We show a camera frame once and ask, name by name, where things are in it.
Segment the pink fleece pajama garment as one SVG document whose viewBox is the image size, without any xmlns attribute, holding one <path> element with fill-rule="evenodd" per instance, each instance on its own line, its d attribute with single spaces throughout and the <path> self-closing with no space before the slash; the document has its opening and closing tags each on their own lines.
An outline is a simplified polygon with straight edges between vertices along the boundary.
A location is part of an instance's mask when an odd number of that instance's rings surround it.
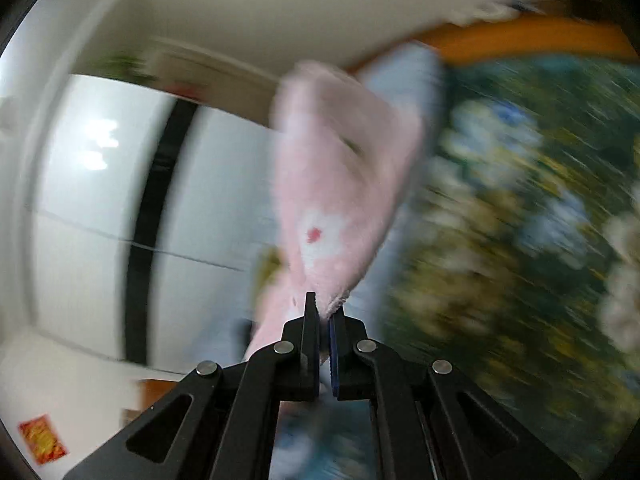
<svg viewBox="0 0 640 480">
<path fill-rule="evenodd" d="M 322 321 L 344 304 L 393 223 L 425 132 L 416 104 L 310 61 L 281 80 L 272 126 L 281 265 L 258 296 L 247 356 L 280 339 L 308 292 Z"/>
</svg>

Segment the grey floral quilt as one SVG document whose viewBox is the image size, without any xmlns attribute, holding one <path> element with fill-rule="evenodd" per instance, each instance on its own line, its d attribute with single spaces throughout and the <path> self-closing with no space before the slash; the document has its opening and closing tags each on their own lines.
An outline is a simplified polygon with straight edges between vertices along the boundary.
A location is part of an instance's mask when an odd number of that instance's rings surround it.
<svg viewBox="0 0 640 480">
<path fill-rule="evenodd" d="M 424 119 L 424 144 L 439 97 L 441 73 L 432 50 L 406 44 L 349 76 L 387 101 L 416 104 Z M 198 155 L 200 244 L 215 262 L 201 286 L 203 316 L 184 357 L 186 364 L 213 359 L 229 365 L 248 358 L 245 351 L 256 327 L 258 300 L 253 300 L 253 278 L 258 255 L 267 246 L 279 248 L 271 196 L 277 137 L 272 126 L 274 99 L 267 127 L 215 113 L 213 131 Z"/>
</svg>

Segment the olive green garment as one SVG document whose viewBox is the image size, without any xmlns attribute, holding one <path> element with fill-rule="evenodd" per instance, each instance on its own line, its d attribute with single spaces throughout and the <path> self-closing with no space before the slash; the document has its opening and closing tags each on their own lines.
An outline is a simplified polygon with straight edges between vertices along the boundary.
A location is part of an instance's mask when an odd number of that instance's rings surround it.
<svg viewBox="0 0 640 480">
<path fill-rule="evenodd" d="M 282 266 L 277 246 L 267 246 L 258 255 L 253 278 L 253 300 L 257 301 L 264 288 L 272 281 Z"/>
</svg>

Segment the teal floral plush blanket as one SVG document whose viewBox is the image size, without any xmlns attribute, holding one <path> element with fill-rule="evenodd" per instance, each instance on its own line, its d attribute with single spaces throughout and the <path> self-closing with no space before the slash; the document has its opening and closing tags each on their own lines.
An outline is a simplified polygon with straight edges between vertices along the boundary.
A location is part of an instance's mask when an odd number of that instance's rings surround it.
<svg viewBox="0 0 640 480">
<path fill-rule="evenodd" d="M 639 418 L 639 69 L 569 55 L 450 67 L 406 202 L 346 304 L 443 358 L 582 478 Z"/>
</svg>

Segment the white black sliding wardrobe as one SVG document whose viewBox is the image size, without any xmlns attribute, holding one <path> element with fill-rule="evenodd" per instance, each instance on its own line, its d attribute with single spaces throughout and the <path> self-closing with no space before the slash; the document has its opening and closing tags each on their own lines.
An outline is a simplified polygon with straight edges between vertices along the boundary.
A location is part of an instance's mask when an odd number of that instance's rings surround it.
<svg viewBox="0 0 640 480">
<path fill-rule="evenodd" d="M 140 58 L 148 86 L 96 63 Z M 274 78 L 151 35 L 139 0 L 38 0 L 1 55 L 1 337 L 169 373 L 203 316 L 198 155 L 215 113 L 267 127 Z"/>
</svg>

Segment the green hanging plant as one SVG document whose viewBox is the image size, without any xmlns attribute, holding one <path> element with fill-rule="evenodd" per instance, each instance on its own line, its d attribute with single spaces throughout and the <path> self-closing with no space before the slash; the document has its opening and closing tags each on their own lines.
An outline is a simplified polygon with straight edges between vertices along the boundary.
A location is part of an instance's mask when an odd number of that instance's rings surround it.
<svg viewBox="0 0 640 480">
<path fill-rule="evenodd" d="M 102 77 L 145 86 L 155 81 L 140 58 L 126 54 L 110 56 L 97 62 L 96 72 Z"/>
</svg>

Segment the wooden bed headboard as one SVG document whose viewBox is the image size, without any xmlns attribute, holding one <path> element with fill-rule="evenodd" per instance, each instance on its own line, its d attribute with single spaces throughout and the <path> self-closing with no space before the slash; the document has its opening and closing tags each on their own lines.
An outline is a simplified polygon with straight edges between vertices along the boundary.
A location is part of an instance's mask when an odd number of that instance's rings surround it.
<svg viewBox="0 0 640 480">
<path fill-rule="evenodd" d="M 637 62 L 639 55 L 620 26 L 614 23 L 584 22 L 565 16 L 522 14 L 500 23 L 477 22 L 460 27 L 441 24 L 401 38 L 367 54 L 346 70 L 357 73 L 383 54 L 402 46 L 420 42 L 435 49 L 445 63 L 463 66 L 492 58 L 569 53 L 602 56 L 624 62 Z"/>
</svg>

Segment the red fu wall decoration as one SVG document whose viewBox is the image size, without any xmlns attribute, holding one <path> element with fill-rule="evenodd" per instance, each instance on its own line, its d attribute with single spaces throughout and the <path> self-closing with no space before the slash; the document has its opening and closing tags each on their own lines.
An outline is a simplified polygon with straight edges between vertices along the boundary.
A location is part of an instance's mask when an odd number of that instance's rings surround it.
<svg viewBox="0 0 640 480">
<path fill-rule="evenodd" d="M 55 462 L 68 454 L 48 415 L 20 422 L 18 430 L 37 465 Z"/>
</svg>

